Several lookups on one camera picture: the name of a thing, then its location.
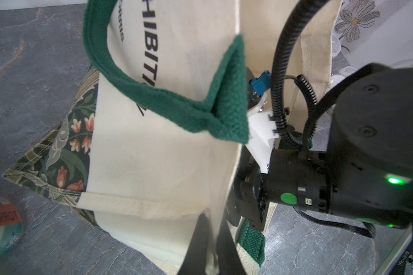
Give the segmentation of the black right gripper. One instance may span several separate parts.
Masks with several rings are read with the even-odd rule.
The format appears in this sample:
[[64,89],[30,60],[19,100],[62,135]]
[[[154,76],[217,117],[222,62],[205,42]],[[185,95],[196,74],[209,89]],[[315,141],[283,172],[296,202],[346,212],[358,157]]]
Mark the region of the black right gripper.
[[264,231],[269,204],[263,191],[263,176],[258,164],[250,162],[240,165],[228,196],[227,221],[238,226],[244,218],[251,229]]

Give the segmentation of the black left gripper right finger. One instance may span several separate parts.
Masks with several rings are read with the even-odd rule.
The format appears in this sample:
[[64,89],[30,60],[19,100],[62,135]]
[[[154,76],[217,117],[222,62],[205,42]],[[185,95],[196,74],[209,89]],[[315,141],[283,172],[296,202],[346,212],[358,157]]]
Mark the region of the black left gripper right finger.
[[225,217],[221,221],[216,251],[220,275],[246,275]]

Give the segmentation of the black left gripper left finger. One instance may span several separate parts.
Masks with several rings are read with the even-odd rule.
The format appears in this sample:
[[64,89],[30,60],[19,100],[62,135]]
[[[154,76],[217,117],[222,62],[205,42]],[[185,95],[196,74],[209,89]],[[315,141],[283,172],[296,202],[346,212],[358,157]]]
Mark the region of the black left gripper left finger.
[[207,250],[211,236],[209,219],[201,214],[197,220],[187,253],[178,275],[205,275]]

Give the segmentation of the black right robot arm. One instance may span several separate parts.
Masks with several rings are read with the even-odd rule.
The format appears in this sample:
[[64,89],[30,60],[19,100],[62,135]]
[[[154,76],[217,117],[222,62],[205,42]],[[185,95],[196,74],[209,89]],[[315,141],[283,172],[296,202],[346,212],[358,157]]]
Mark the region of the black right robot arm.
[[370,63],[332,88],[321,100],[300,75],[294,82],[308,111],[304,132],[293,135],[284,106],[286,68],[299,35],[324,6],[299,1],[278,40],[271,74],[273,134],[285,149],[268,147],[267,163],[242,151],[227,215],[250,228],[265,228],[270,203],[359,220],[326,226],[375,237],[376,225],[413,229],[413,68]]

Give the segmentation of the cream canvas tote bag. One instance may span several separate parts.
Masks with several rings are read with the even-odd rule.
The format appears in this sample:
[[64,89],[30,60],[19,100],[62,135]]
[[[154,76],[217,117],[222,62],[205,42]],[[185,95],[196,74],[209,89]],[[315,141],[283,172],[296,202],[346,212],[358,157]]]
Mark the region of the cream canvas tote bag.
[[78,207],[177,273],[197,220],[206,275],[248,143],[247,68],[272,66],[299,1],[89,1],[83,41],[99,72],[89,178]]

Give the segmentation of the green floral fabric pouch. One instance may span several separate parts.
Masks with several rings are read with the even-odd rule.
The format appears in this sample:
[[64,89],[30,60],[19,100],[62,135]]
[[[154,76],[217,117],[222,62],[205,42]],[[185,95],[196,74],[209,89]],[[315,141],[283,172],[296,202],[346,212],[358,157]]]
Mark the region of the green floral fabric pouch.
[[63,121],[3,173],[5,180],[71,207],[92,226],[94,212],[78,208],[78,200],[87,187],[98,84],[91,66]]

